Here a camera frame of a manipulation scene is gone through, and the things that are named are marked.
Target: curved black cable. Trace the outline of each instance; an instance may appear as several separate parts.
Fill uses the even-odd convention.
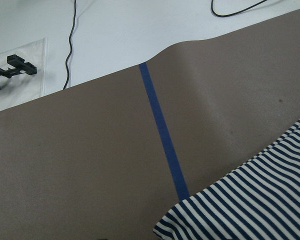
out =
[[[70,35],[69,35],[70,52],[69,52],[69,55],[66,57],[66,60],[65,60],[66,81],[65,81],[65,84],[64,84],[63,89],[66,89],[66,87],[67,87],[67,85],[68,85],[68,82],[69,82],[69,78],[70,78],[70,72],[69,72],[68,61],[69,61],[69,58],[71,57],[71,54],[72,54],[72,52],[73,52],[73,47],[72,47],[71,39],[72,39],[72,35],[73,35],[73,33],[74,33],[75,24],[76,24],[76,15],[77,15],[77,7],[76,7],[76,5],[77,5],[77,0],[74,0],[73,23],[72,23],[72,29],[71,29],[71,32],[70,32]]]
[[[220,15],[220,14],[218,14],[218,13],[216,13],[216,12],[214,11],[214,0],[211,0],[211,12],[212,12],[213,15],[215,15],[215,16],[217,16],[217,17],[220,17],[220,18],[231,17],[231,16],[233,16],[233,15],[237,15],[237,14],[243,13],[244,11],[247,11],[247,10],[249,10],[249,9],[252,9],[252,8],[254,8],[255,6],[258,6],[259,4],[264,3],[265,1],[267,1],[267,0],[262,0],[262,1],[258,2],[258,3],[256,3],[255,5],[249,6],[249,7],[245,8],[245,9],[243,9],[243,10],[241,10],[241,11],[237,11],[237,12],[230,13],[230,14],[226,14],[226,15]]]

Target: black mechanical part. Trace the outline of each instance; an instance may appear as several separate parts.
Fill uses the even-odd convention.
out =
[[[32,65],[30,62],[25,63],[25,60],[22,57],[17,56],[16,54],[7,56],[6,62],[15,68],[11,69],[8,67],[8,70],[3,70],[2,68],[0,68],[0,76],[4,76],[10,79],[12,76],[19,74],[37,74],[37,68],[34,65]]]

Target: black clamp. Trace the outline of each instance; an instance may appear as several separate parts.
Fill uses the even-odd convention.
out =
[[[10,79],[12,76],[19,75],[19,74],[28,74],[28,75],[37,74],[37,68],[34,65],[32,65],[30,62],[25,63],[25,60],[23,58],[15,54],[11,56],[7,56],[6,62],[15,68],[11,69],[8,67],[8,70],[3,70],[0,68],[0,76],[4,76]]]

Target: navy and white striped textile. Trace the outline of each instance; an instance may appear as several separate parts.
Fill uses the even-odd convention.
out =
[[[156,224],[164,240],[300,240],[300,120]]]

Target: blue line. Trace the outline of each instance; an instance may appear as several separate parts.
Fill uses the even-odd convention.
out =
[[[181,167],[177,158],[177,154],[172,143],[169,130],[162,113],[159,100],[155,91],[155,87],[152,83],[151,76],[147,67],[147,64],[141,63],[139,65],[140,72],[143,79],[143,84],[146,93],[149,98],[149,102],[152,108],[152,113],[155,119],[156,127],[158,128],[161,138],[162,146],[165,152],[166,159],[170,168],[172,179],[174,182],[175,190],[180,201],[189,197],[188,188],[184,175],[182,174]]]

